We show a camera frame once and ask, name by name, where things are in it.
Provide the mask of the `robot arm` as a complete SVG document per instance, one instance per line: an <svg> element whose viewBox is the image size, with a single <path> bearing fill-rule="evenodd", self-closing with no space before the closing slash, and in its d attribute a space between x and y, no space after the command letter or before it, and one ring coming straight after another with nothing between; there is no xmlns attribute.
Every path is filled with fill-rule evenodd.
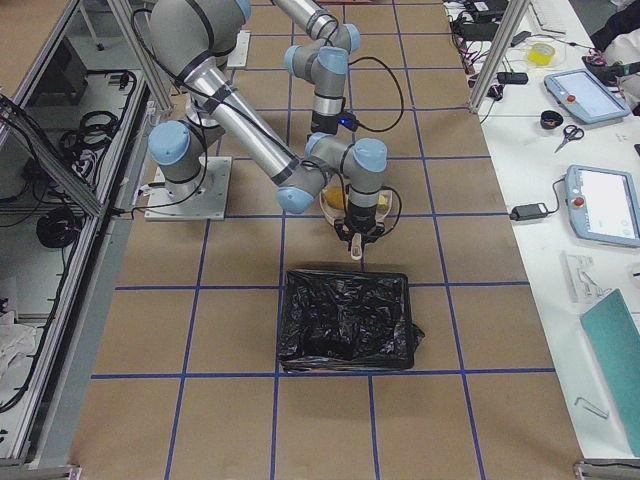
<svg viewBox="0 0 640 480"><path fill-rule="evenodd" d="M360 47L355 25L343 24L313 1L279 1L280 8L311 38L284 55L290 75L314 88L311 135L297 158L225 76L241 27L249 20L247 1L159 1L149 31L158 65L190 94L188 113L211 120L239 141L277 186L277 201L289 213L307 210L340 174L348 179L345 217L335 224L339 238L366 245L385 235L377 220L387 168L387 147L377 139L349 143L336 133L354 128L344 110L349 56Z"/></svg>
<svg viewBox="0 0 640 480"><path fill-rule="evenodd" d="M360 48L360 32L314 1L285 0L274 5L312 40L306 46L289 47L284 66L290 75L314 87L310 130L334 135L344 110L349 56Z"/></svg>

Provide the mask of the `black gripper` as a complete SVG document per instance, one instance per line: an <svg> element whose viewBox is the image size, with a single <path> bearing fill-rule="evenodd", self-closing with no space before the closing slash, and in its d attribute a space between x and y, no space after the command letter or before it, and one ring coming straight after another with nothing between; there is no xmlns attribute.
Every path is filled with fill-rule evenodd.
<svg viewBox="0 0 640 480"><path fill-rule="evenodd" d="M375 243L386 235L385 224L376 222L376 210L376 206L362 207L349 203L345 223L334 222L333 227L339 240L345 242L348 249L351 248L355 234L361 234L365 243Z"/></svg>

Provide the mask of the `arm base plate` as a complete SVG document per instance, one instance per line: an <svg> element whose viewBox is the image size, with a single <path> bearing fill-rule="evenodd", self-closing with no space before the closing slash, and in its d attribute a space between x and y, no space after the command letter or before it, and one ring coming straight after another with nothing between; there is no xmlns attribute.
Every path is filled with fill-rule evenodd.
<svg viewBox="0 0 640 480"><path fill-rule="evenodd" d="M165 180L159 167L149 194L144 217L148 221L198 221L210 219L223 221L226 214L228 189L233 160L227 156L199 158L205 173L185 184L174 184Z"/></svg>
<svg viewBox="0 0 640 480"><path fill-rule="evenodd" d="M229 68L243 69L247 65L251 40L250 30L241 30L236 37L236 46L228 55L227 66Z"/></svg>

